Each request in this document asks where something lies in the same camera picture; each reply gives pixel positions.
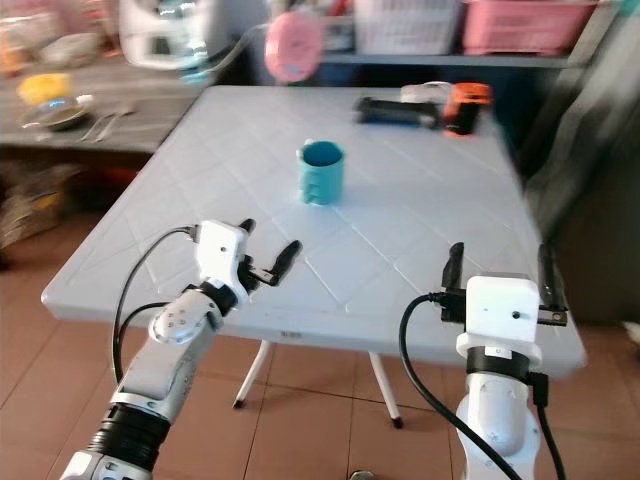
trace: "black tool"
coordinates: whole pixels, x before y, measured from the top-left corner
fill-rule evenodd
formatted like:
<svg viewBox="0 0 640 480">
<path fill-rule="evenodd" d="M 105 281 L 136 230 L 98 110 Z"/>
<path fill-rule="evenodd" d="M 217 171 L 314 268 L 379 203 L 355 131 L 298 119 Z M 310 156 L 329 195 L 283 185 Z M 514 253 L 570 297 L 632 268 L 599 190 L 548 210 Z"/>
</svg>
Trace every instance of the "black tool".
<svg viewBox="0 0 640 480">
<path fill-rule="evenodd" d="M 412 123 L 432 130 L 441 123 L 438 109 L 431 102 L 393 102 L 362 97 L 356 102 L 354 110 L 355 120 L 358 123 L 375 121 Z"/>
<path fill-rule="evenodd" d="M 538 249 L 538 289 L 540 305 L 538 323 L 544 325 L 567 325 L 567 302 L 564 286 L 551 248 L 544 243 Z"/>
<path fill-rule="evenodd" d="M 249 275 L 262 283 L 275 287 L 289 272 L 301 250 L 302 243 L 299 240 L 294 240 L 280 252 L 271 269 L 264 270 L 250 265 Z"/>
<path fill-rule="evenodd" d="M 465 291 L 460 288 L 462 282 L 462 260 L 464 243 L 458 242 L 449 249 L 449 260 L 442 270 L 442 289 L 450 299 L 443 305 L 440 319 L 443 322 L 464 323 L 466 317 Z"/>
<path fill-rule="evenodd" d="M 253 218 L 246 218 L 240 225 L 238 225 L 243 230 L 246 230 L 247 233 L 253 232 L 253 229 L 256 228 L 256 221 Z"/>
</svg>

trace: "white appliance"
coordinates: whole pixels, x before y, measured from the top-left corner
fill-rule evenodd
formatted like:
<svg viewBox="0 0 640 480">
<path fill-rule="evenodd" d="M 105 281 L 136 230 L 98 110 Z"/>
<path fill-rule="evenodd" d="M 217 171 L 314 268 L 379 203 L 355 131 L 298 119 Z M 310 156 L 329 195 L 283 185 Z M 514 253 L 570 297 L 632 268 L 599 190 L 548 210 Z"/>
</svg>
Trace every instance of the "white appliance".
<svg viewBox="0 0 640 480">
<path fill-rule="evenodd" d="M 120 43 L 131 64 L 159 70 L 184 68 L 185 58 L 176 52 L 176 45 L 184 43 L 185 37 L 204 42 L 209 57 L 229 45 L 224 0 L 183 0 L 183 18 L 160 15 L 169 3 L 176 2 L 121 0 Z"/>
</svg>

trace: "white basket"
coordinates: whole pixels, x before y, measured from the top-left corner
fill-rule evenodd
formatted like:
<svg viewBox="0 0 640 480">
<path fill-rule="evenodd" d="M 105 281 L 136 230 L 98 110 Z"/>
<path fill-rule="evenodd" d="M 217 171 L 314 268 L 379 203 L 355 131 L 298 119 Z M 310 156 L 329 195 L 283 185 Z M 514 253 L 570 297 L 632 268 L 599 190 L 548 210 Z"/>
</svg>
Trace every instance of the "white basket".
<svg viewBox="0 0 640 480">
<path fill-rule="evenodd" d="M 358 53 L 447 54 L 461 8 L 461 0 L 355 0 Z"/>
</svg>

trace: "brown floor tile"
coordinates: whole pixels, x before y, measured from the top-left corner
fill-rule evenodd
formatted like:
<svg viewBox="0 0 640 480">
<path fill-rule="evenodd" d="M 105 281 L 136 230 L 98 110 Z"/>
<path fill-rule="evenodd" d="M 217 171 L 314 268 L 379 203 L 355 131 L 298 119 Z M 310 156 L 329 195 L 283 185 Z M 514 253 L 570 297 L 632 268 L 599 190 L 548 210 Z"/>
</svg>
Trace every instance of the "brown floor tile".
<svg viewBox="0 0 640 480">
<path fill-rule="evenodd" d="M 0 318 L 0 405 L 58 326 L 39 303 L 15 303 Z"/>
<path fill-rule="evenodd" d="M 57 455 L 105 368 L 38 356 L 0 411 L 3 442 Z"/>
<path fill-rule="evenodd" d="M 200 364 L 198 373 L 244 380 L 256 353 L 258 353 L 258 348 L 260 348 L 259 340 L 219 335 Z M 260 369 L 256 381 L 262 383 L 267 381 L 275 349 L 276 345 L 274 344 Z"/>
<path fill-rule="evenodd" d="M 462 367 L 442 367 L 442 373 L 445 393 L 441 401 L 455 412 L 467 393 L 467 372 Z"/>
<path fill-rule="evenodd" d="M 0 314 L 20 297 L 21 289 L 32 273 L 24 269 L 0 273 Z"/>
<path fill-rule="evenodd" d="M 449 425 L 447 432 L 451 452 L 451 478 L 453 480 L 459 480 L 462 478 L 462 474 L 466 468 L 466 457 L 464 456 L 464 449 L 462 448 L 456 429 Z"/>
<path fill-rule="evenodd" d="M 420 396 L 409 380 L 409 377 L 407 377 L 407 373 L 398 357 L 383 356 L 382 363 L 384 364 L 384 369 L 387 372 L 387 377 L 391 383 L 393 395 L 398 405 L 431 409 L 431 406 Z M 444 395 L 444 386 L 441 367 L 422 362 L 414 362 L 414 366 L 427 388 L 438 398 L 442 398 Z M 384 401 L 375 374 L 373 373 L 373 368 L 371 367 L 369 354 L 367 353 L 358 353 L 353 396 L 375 402 Z"/>
<path fill-rule="evenodd" d="M 40 232 L 6 247 L 11 271 L 39 271 L 58 264 L 56 254 L 63 242 L 66 224 Z"/>
<path fill-rule="evenodd" d="M 405 427 L 396 430 L 384 405 L 355 400 L 349 472 L 370 470 L 377 480 L 450 479 L 447 423 L 435 412 L 401 408 Z"/>
<path fill-rule="evenodd" d="M 591 348 L 587 366 L 550 386 L 549 422 L 558 429 L 640 437 L 640 415 L 608 350 Z"/>
<path fill-rule="evenodd" d="M 592 348 L 610 349 L 627 335 L 620 325 L 578 325 L 578 333 L 587 352 Z"/>
<path fill-rule="evenodd" d="M 86 448 L 91 436 L 100 426 L 100 420 L 109 406 L 109 399 L 115 390 L 111 371 L 102 375 L 88 403 L 82 409 L 77 422 L 66 439 L 47 480 L 58 480 L 75 452 Z"/>
<path fill-rule="evenodd" d="M 348 398 L 267 387 L 245 480 L 344 480 L 351 403 Z"/>
<path fill-rule="evenodd" d="M 269 371 L 269 385 L 320 393 L 353 394 L 355 352 L 328 348 L 278 345 Z"/>
<path fill-rule="evenodd" d="M 55 461 L 55 455 L 36 452 L 28 447 L 0 445 L 2 480 L 43 479 Z"/>
<path fill-rule="evenodd" d="M 640 441 L 554 432 L 567 478 L 636 480 Z M 536 478 L 556 478 L 546 444 L 540 447 Z"/>
<path fill-rule="evenodd" d="M 624 334 L 611 342 L 611 349 L 636 410 L 640 412 L 640 347 Z"/>
<path fill-rule="evenodd" d="M 77 362 L 110 359 L 111 327 L 105 323 L 63 320 L 43 354 Z"/>
<path fill-rule="evenodd" d="M 198 376 L 160 451 L 169 478 L 242 480 L 264 394 L 255 385 L 241 410 L 231 408 L 240 382 Z"/>
</svg>

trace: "pink lid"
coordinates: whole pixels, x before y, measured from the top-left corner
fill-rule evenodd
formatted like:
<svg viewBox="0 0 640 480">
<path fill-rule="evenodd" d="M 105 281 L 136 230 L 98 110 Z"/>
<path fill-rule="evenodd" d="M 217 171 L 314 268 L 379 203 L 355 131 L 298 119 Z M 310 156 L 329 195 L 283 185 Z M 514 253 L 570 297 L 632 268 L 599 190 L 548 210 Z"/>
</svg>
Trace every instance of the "pink lid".
<svg viewBox="0 0 640 480">
<path fill-rule="evenodd" d="M 320 63 L 322 36 L 318 17 L 302 12 L 283 13 L 267 32 L 267 69 L 283 82 L 309 78 Z"/>
</svg>

